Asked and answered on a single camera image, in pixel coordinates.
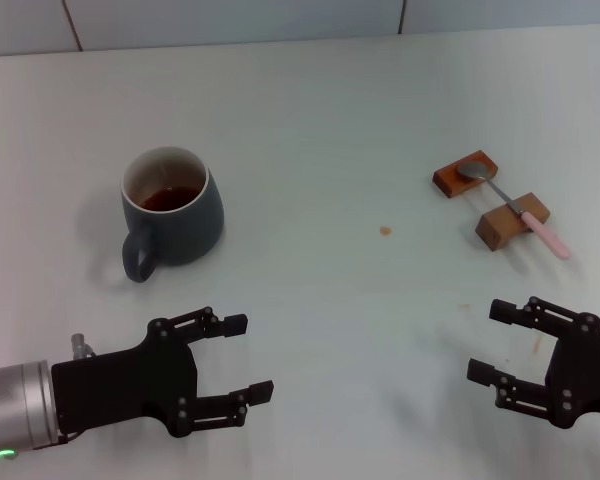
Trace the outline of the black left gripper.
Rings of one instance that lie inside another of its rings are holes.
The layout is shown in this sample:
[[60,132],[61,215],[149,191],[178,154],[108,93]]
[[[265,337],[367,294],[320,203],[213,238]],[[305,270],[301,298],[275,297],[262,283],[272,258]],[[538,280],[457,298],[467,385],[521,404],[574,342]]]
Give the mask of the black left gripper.
[[243,427],[250,407],[271,401],[271,380],[225,395],[197,398],[188,344],[247,331],[245,314],[219,317],[207,306],[147,326],[137,346],[51,367],[58,427],[69,435],[149,417],[175,438]]

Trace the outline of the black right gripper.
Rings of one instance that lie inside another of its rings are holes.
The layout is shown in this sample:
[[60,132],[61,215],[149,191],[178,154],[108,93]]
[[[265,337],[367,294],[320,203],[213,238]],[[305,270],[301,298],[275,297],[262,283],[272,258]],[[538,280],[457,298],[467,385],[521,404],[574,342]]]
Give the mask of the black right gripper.
[[535,329],[558,338],[545,375],[545,386],[519,380],[492,365],[471,359],[467,379],[496,390],[495,406],[548,420],[569,429],[588,413],[600,413],[600,318],[577,314],[538,297],[518,308],[494,299],[489,318]]

